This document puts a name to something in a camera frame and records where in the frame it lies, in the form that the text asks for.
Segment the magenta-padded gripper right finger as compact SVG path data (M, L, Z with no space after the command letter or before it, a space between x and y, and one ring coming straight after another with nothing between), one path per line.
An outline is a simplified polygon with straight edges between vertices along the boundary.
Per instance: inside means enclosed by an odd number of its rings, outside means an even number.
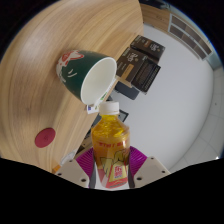
M147 157L138 149L130 147L128 171L130 189L143 187L169 174L170 172L156 157Z

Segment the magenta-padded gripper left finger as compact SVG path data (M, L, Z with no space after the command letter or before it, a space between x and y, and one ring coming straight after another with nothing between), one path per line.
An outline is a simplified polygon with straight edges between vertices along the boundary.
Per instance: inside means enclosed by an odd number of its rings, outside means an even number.
M93 149L83 150L73 159L67 160L56 175L81 187L94 189L96 169Z

